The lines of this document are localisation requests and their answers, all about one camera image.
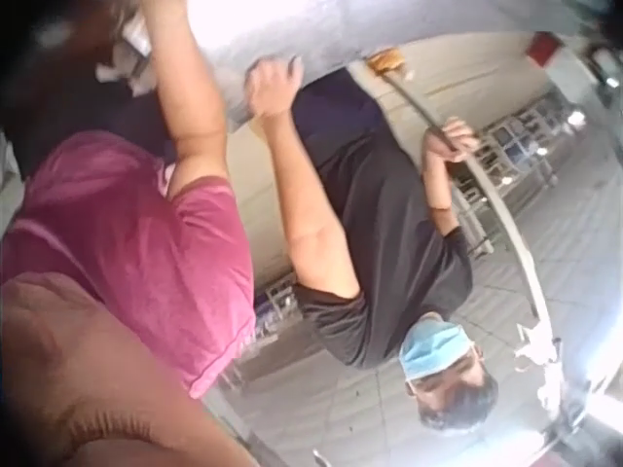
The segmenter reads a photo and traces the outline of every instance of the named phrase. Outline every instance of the face mask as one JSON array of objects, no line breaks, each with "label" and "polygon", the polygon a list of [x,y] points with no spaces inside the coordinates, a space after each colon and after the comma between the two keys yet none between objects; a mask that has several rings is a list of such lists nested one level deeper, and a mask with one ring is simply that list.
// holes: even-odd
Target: face mask
[{"label": "face mask", "polygon": [[457,324],[424,319],[414,324],[400,346],[400,365],[407,381],[446,370],[472,346]]}]

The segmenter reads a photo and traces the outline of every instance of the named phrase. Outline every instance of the skin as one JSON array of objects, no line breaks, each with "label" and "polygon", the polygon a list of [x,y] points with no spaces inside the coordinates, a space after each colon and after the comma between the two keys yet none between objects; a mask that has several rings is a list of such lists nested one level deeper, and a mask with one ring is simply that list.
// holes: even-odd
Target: skin
[{"label": "skin", "polygon": [[43,465],[255,465],[71,279],[23,274],[2,306],[5,396]]}]

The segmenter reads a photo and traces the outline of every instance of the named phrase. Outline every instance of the hand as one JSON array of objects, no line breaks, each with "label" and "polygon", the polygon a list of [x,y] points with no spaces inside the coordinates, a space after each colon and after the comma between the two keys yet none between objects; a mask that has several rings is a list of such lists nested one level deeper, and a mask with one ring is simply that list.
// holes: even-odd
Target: hand
[{"label": "hand", "polygon": [[288,67],[281,60],[261,60],[246,80],[246,97],[256,117],[274,117],[290,111],[303,82],[303,63],[295,58]]},{"label": "hand", "polygon": [[463,120],[451,117],[442,129],[457,150],[452,151],[446,143],[428,130],[424,134],[423,146],[427,157],[439,158],[445,162],[463,162],[480,146],[480,140],[474,135],[474,130]]}]

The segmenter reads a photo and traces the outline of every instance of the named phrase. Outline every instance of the raised arm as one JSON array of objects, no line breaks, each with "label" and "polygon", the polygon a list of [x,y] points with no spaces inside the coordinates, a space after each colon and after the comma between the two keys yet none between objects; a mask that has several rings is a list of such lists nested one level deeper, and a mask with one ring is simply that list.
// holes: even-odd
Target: raised arm
[{"label": "raised arm", "polygon": [[249,74],[249,104],[271,149],[283,230],[299,282],[351,299],[359,293],[344,229],[301,143],[290,107],[303,68],[260,62]]},{"label": "raised arm", "polygon": [[195,41],[187,0],[141,0],[166,124],[178,155],[167,196],[204,176],[228,178],[225,103]]},{"label": "raised arm", "polygon": [[452,152],[443,141],[427,131],[422,144],[421,176],[430,217],[439,233],[446,236],[458,227],[457,215],[452,210],[452,182],[446,162],[464,161],[480,142],[474,131],[461,120],[449,119],[443,129],[459,149]]}]

